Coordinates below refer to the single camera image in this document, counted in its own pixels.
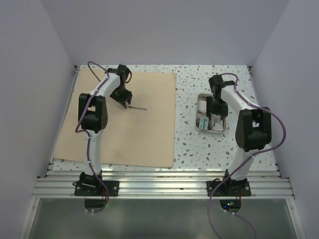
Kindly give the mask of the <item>white gauze pad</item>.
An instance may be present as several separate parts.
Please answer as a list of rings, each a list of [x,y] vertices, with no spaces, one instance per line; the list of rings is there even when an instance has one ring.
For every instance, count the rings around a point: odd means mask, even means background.
[[[206,114],[206,99],[199,99],[197,104],[197,111],[203,115]]]

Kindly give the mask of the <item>white printed sachet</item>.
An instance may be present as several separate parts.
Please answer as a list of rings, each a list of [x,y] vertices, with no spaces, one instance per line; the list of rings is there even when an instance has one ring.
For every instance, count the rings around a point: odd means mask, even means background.
[[[211,118],[211,129],[212,130],[222,130],[223,129],[223,120],[220,116],[213,116]]]

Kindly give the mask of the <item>green white sachet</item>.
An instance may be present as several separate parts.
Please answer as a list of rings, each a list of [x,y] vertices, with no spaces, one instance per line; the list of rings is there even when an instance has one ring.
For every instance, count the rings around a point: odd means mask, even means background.
[[[208,117],[200,117],[198,128],[202,130],[208,130],[209,127],[209,118]]]

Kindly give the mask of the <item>stainless steel tray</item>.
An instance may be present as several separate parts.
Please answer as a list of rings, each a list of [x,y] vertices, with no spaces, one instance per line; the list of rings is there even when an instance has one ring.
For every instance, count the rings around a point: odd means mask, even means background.
[[[198,104],[198,101],[199,99],[206,99],[206,97],[208,96],[212,96],[211,94],[199,94],[198,97],[197,97],[197,104]],[[211,129],[211,120],[209,120],[209,127],[208,127],[208,130],[202,130],[202,129],[199,129],[198,128],[198,123],[199,123],[199,118],[200,117],[207,117],[206,114],[203,115],[201,113],[199,113],[196,109],[196,118],[195,118],[195,129],[198,131],[198,132],[201,132],[201,133],[209,133],[209,134],[214,134],[214,133],[223,133],[225,132],[226,130],[226,120],[224,119],[223,120],[223,129],[222,130],[212,130]]]

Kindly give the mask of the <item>beige cloth mat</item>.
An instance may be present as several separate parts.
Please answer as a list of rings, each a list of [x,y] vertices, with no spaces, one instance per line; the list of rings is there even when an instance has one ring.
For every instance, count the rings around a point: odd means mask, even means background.
[[[79,72],[57,145],[54,159],[84,162],[85,133],[76,133],[81,93],[93,90],[104,71]],[[103,131],[101,162],[112,165],[170,168],[174,158],[175,74],[133,72],[126,88],[133,93],[132,107],[125,109],[107,99],[108,123]]]

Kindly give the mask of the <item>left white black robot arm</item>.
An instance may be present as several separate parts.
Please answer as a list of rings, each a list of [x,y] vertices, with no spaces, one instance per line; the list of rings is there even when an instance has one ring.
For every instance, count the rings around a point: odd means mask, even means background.
[[[102,181],[101,144],[103,130],[108,123],[107,98],[110,97],[126,108],[133,94],[126,89],[132,73],[126,65],[105,69],[103,80],[89,93],[81,93],[78,102],[78,124],[75,132],[84,132],[86,141],[87,167],[74,186],[79,191],[94,196],[106,190]]]

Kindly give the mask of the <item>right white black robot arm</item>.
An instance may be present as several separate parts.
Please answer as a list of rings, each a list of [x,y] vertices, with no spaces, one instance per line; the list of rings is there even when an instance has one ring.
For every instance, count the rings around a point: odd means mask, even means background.
[[[212,196],[234,196],[242,192],[250,196],[248,172],[258,151],[271,142],[271,114],[268,108],[254,107],[248,98],[236,90],[235,81],[224,81],[221,75],[209,80],[211,97],[206,98],[208,129],[212,129],[228,116],[228,109],[237,114],[235,141],[237,151],[222,180],[207,183]]]

